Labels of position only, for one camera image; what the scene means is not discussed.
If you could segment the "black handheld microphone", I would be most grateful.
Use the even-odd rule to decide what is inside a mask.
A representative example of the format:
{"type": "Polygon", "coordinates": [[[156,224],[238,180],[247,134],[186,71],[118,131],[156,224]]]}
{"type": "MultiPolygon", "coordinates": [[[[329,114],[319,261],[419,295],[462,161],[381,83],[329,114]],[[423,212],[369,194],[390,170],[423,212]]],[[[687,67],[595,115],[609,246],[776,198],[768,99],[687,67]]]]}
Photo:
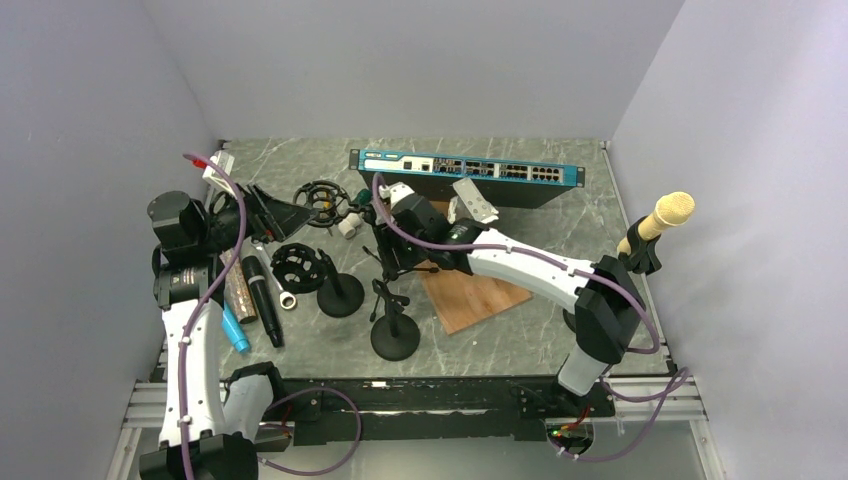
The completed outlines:
{"type": "Polygon", "coordinates": [[[251,298],[262,321],[264,330],[272,346],[274,348],[282,348],[285,345],[283,331],[262,264],[253,255],[242,258],[241,264],[251,298]]]}

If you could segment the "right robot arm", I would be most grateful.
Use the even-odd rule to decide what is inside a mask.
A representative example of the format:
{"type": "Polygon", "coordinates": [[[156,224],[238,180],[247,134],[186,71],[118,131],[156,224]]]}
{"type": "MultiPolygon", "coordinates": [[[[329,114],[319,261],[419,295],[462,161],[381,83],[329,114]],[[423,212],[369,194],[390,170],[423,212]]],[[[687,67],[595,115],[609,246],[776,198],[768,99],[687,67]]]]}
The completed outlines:
{"type": "Polygon", "coordinates": [[[404,185],[387,193],[388,202],[375,198],[372,206],[393,251],[442,270],[506,281],[562,308],[572,322],[576,344],[550,392],[553,406],[564,415],[574,415],[588,404],[599,379],[633,351],[638,326],[651,323],[630,272],[617,257],[564,257],[471,218],[450,223],[404,185]]]}

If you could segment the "shock mount desk stand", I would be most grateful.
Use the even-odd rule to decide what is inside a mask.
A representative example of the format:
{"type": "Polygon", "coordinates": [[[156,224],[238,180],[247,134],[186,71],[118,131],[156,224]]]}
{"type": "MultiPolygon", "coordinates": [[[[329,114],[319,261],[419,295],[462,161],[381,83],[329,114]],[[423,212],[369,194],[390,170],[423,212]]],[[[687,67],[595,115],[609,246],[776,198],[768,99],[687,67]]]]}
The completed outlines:
{"type": "Polygon", "coordinates": [[[280,246],[272,255],[273,274],[292,294],[316,294],[320,311],[333,318],[355,313],[364,303],[363,284],[353,275],[340,273],[322,249],[302,243],[280,246]]]}

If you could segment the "clip desk mic stand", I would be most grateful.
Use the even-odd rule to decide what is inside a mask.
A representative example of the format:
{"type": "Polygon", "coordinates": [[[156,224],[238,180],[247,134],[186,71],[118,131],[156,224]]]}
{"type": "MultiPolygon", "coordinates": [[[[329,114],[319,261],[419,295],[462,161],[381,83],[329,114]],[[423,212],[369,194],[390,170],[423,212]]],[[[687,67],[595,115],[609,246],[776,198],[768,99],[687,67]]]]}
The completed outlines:
{"type": "Polygon", "coordinates": [[[384,302],[384,313],[373,322],[370,342],[374,352],[384,360],[399,362],[418,349],[421,332],[417,323],[404,313],[411,299],[392,293],[386,282],[374,279],[372,288],[384,302]]]}

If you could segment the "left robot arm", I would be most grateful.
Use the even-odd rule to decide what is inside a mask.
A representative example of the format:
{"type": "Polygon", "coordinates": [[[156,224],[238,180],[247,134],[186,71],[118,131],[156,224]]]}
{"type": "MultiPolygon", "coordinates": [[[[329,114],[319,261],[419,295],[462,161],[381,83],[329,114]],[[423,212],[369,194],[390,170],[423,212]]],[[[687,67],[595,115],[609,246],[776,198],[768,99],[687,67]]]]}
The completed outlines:
{"type": "Polygon", "coordinates": [[[239,191],[212,212],[182,191],[147,207],[159,241],[153,293],[166,332],[167,378],[158,445],[139,458],[143,479],[255,479],[259,423],[286,409],[288,394],[269,362],[241,368],[221,386],[217,340],[233,266],[221,255],[240,252],[245,239],[281,242],[317,212],[256,184],[239,191]]]}

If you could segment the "tripod shock mount stand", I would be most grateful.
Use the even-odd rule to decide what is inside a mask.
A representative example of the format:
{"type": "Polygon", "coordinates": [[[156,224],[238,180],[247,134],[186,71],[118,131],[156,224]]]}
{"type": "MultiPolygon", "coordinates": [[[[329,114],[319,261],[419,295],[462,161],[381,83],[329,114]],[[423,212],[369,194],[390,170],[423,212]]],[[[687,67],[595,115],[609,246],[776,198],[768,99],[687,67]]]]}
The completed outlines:
{"type": "MultiPolygon", "coordinates": [[[[340,227],[348,216],[364,221],[371,228],[376,241],[376,251],[365,253],[378,261],[382,280],[390,282],[413,271],[437,273],[437,267],[422,267],[411,248],[389,238],[388,228],[377,220],[371,205],[371,192],[351,198],[338,184],[315,180],[301,186],[293,196],[295,203],[311,207],[317,215],[310,221],[314,227],[331,229],[340,227]]],[[[365,290],[353,275],[337,270],[331,257],[318,248],[316,264],[323,273],[323,283],[317,289],[319,309],[333,318],[344,318],[355,313],[364,303],[365,290]]]]}

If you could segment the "silver mesh glitter microphone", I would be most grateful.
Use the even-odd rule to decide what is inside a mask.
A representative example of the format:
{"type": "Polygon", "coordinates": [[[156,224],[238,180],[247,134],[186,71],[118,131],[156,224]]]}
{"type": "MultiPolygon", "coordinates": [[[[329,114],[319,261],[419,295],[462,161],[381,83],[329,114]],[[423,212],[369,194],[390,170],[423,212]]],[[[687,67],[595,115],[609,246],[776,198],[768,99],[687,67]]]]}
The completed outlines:
{"type": "Polygon", "coordinates": [[[225,300],[237,321],[242,324],[250,324],[259,319],[254,306],[248,284],[244,275],[241,260],[233,249],[227,250],[220,255],[224,264],[235,259],[233,266],[228,271],[225,279],[225,300]]]}

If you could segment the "blue foam microphone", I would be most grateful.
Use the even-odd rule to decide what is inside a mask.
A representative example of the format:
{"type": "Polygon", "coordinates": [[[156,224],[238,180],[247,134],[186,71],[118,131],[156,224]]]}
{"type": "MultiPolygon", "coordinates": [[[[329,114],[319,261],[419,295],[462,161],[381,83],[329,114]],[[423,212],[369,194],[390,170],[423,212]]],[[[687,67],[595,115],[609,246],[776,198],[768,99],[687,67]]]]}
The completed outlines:
{"type": "Polygon", "coordinates": [[[236,316],[227,303],[224,303],[221,327],[232,347],[240,354],[251,350],[251,345],[236,316]]]}

